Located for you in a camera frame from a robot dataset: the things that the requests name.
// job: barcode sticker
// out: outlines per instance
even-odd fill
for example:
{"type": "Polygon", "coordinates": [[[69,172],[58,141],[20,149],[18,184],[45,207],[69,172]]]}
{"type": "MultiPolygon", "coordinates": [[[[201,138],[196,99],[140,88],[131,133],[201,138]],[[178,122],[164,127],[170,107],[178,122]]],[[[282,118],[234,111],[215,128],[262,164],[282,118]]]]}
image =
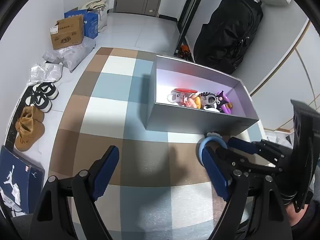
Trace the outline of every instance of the barcode sticker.
{"type": "Polygon", "coordinates": [[[50,34],[56,34],[58,33],[58,25],[50,28],[50,34]]]}
{"type": "Polygon", "coordinates": [[[59,50],[59,53],[60,53],[60,54],[65,53],[65,52],[68,51],[69,49],[72,49],[72,46],[69,46],[69,47],[60,49],[60,50],[59,50]]]}

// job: black and white sneaker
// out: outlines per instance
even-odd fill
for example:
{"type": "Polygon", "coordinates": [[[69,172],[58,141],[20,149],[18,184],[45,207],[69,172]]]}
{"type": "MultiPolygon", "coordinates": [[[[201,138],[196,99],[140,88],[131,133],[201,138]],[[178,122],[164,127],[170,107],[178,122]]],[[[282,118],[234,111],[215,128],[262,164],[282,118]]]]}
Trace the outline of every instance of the black and white sneaker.
{"type": "Polygon", "coordinates": [[[50,111],[52,103],[49,98],[43,93],[35,93],[26,98],[26,106],[35,106],[44,113],[50,111]]]}
{"type": "Polygon", "coordinates": [[[50,100],[54,100],[59,94],[58,89],[52,82],[36,84],[33,86],[32,90],[33,93],[44,93],[50,100]]]}

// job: cardboard box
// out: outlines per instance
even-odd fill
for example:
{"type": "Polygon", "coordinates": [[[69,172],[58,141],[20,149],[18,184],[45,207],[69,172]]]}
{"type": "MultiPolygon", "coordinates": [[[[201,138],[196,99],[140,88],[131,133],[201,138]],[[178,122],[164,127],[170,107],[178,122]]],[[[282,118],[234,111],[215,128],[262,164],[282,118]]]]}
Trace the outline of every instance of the cardboard box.
{"type": "Polygon", "coordinates": [[[98,14],[88,12],[87,10],[76,10],[64,13],[65,18],[76,15],[83,15],[84,36],[94,39],[98,36],[98,14]]]}
{"type": "Polygon", "coordinates": [[[72,45],[78,45],[84,37],[83,16],[73,16],[57,21],[50,28],[53,49],[61,49],[72,45]]]}
{"type": "Polygon", "coordinates": [[[0,153],[0,186],[24,213],[34,212],[42,190],[44,170],[4,146],[0,153]]]}
{"type": "Polygon", "coordinates": [[[156,56],[149,81],[147,130],[236,136],[259,120],[242,81],[220,71],[178,58],[156,56]],[[175,88],[219,93],[233,104],[231,114],[172,104],[167,96],[175,88]]]}

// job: brown suede boot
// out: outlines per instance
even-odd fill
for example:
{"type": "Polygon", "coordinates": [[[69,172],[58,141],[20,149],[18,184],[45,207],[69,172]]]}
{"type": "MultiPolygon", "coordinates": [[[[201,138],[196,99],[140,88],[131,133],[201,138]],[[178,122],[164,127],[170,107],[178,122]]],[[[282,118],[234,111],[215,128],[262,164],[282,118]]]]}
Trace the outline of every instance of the brown suede boot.
{"type": "Polygon", "coordinates": [[[22,117],[32,117],[39,122],[43,122],[44,119],[44,112],[36,108],[35,106],[25,106],[22,110],[21,116],[22,117]]]}
{"type": "Polygon", "coordinates": [[[16,122],[19,135],[15,146],[21,151],[27,151],[44,134],[44,125],[31,117],[22,117],[16,122]]]}
{"type": "Polygon", "coordinates": [[[39,122],[43,122],[44,112],[36,108],[35,106],[25,106],[22,110],[20,118],[16,121],[15,128],[19,130],[19,122],[23,122],[28,118],[33,118],[39,122]]]}

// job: gray package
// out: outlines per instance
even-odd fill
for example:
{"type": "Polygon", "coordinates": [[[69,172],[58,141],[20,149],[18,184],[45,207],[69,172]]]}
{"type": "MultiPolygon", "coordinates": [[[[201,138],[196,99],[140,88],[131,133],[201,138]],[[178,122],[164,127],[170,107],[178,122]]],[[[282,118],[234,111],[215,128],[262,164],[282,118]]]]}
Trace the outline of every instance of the gray package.
{"type": "Polygon", "coordinates": [[[69,46],[63,49],[48,50],[43,55],[43,58],[51,63],[58,64],[62,62],[62,64],[71,72],[81,61],[84,60],[86,56],[89,55],[95,45],[95,40],[84,37],[81,44],[69,46]]]}

